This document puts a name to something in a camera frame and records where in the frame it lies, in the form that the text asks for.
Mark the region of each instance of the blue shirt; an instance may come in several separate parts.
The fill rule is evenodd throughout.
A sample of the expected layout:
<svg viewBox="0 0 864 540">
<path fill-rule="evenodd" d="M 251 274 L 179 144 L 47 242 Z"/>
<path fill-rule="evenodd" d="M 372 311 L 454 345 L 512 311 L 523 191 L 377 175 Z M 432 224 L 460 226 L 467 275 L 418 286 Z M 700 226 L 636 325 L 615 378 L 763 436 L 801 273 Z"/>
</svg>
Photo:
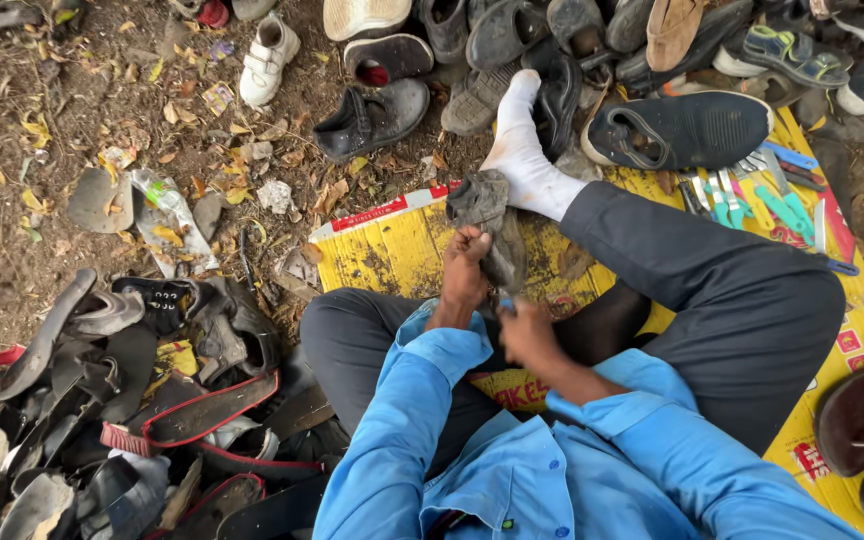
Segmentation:
<svg viewBox="0 0 864 540">
<path fill-rule="evenodd" d="M 424 538 L 450 510 L 455 540 L 864 538 L 788 472 L 707 422 L 666 362 L 626 350 L 595 366 L 629 393 L 551 411 L 586 428 L 502 411 L 423 483 L 452 387 L 492 354 L 482 317 L 423 332 L 436 300 L 398 330 L 375 397 L 332 472 L 314 539 Z"/>
</svg>

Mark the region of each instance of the person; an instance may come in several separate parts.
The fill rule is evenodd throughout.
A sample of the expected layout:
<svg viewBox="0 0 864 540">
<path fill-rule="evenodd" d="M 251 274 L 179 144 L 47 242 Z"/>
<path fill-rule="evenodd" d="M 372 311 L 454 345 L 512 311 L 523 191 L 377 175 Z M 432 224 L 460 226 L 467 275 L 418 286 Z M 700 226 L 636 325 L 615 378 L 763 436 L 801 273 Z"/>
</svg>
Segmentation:
<svg viewBox="0 0 864 540">
<path fill-rule="evenodd" d="M 527 300 L 499 309 L 505 360 L 552 388 L 558 420 L 522 419 L 464 380 L 504 364 L 476 310 L 487 234 L 455 233 L 437 300 L 326 293 L 300 337 L 354 435 L 313 538 L 861 538 L 760 458 L 832 347 L 838 279 L 790 246 L 560 173 L 532 120 L 539 85 L 513 77 L 482 168 L 619 278 L 556 325 Z M 575 342 L 608 342 L 599 324 L 638 319 L 640 295 L 674 321 L 590 367 Z"/>
</svg>

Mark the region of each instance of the white velcro shoe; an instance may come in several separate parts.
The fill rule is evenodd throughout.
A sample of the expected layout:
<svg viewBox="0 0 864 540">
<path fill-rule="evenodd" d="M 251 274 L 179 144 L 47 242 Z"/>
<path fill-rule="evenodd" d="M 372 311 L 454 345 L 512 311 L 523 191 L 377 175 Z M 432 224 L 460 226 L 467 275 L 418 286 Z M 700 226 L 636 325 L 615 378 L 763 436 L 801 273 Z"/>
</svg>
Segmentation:
<svg viewBox="0 0 864 540">
<path fill-rule="evenodd" d="M 292 62 L 302 43 L 278 15 L 269 14 L 258 24 L 248 48 L 239 80 L 239 96 L 246 105 L 266 113 L 282 84 L 282 68 Z"/>
</svg>

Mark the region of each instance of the yellow cardboard mat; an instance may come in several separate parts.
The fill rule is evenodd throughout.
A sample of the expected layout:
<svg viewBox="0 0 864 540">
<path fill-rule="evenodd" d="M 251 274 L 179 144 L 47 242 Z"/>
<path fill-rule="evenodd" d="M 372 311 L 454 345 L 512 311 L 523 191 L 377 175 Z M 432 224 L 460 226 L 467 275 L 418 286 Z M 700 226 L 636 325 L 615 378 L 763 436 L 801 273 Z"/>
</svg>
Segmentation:
<svg viewBox="0 0 864 540">
<path fill-rule="evenodd" d="M 787 108 L 779 111 L 776 120 L 779 119 L 781 121 L 776 121 L 770 140 L 814 157 Z M 814 171 L 825 176 L 820 169 Z M 612 168 L 606 172 L 606 181 L 655 202 L 680 210 L 683 208 L 678 193 L 667 196 L 652 173 Z M 418 198 L 415 195 L 400 197 L 367 212 L 367 215 L 332 222 L 332 228 L 324 233 L 322 229 L 313 233 L 310 241 L 315 242 L 322 252 L 318 264 L 322 288 L 326 291 L 343 287 L 368 289 L 407 298 L 436 296 L 442 284 L 440 253 L 452 230 L 444 215 L 447 190 L 425 191 Z M 811 212 L 811 207 L 818 201 L 817 194 L 809 190 L 799 190 L 799 193 L 807 198 L 806 206 Z M 832 197 L 831 190 L 826 193 L 823 197 Z M 826 199 L 827 220 L 842 221 L 834 210 L 836 208 L 837 204 Z M 560 257 L 569 240 L 550 220 L 531 212 L 522 212 L 519 225 L 529 254 L 528 279 L 522 294 L 545 305 L 556 319 L 577 312 L 616 282 L 615 274 L 599 263 L 589 266 L 577 278 L 561 277 L 563 262 Z M 800 238 L 783 227 L 777 227 L 770 234 L 758 228 L 755 220 L 751 219 L 745 220 L 745 227 L 775 241 L 797 244 L 798 247 L 804 245 Z M 847 242 L 843 242 L 841 233 L 833 233 L 832 226 L 826 226 L 826 229 L 828 254 L 840 261 L 851 261 L 861 272 L 858 276 L 837 274 L 847 300 L 837 342 L 765 453 L 765 459 L 795 476 L 820 504 L 864 534 L 864 516 L 858 502 L 864 473 L 853 478 L 832 474 L 816 448 L 812 429 L 814 411 L 823 392 L 864 365 L 864 259 L 856 252 L 851 235 Z M 654 305 L 642 332 L 660 333 L 673 317 L 668 309 Z M 545 409 L 549 388 L 525 370 L 481 375 L 473 383 L 506 409 L 533 412 Z"/>
</svg>

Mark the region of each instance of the white sock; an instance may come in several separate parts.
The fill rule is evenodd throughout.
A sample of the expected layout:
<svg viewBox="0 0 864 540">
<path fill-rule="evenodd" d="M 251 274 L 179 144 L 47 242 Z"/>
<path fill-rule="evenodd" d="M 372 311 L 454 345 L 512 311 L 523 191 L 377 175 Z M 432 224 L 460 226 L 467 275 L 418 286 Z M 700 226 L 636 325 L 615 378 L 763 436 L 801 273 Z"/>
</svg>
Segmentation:
<svg viewBox="0 0 864 540">
<path fill-rule="evenodd" d="M 564 174 L 543 155 L 532 120 L 541 83 L 534 69 L 523 69 L 511 78 L 498 105 L 495 142 L 479 170 L 498 169 L 505 175 L 510 206 L 562 221 L 586 183 Z"/>
</svg>

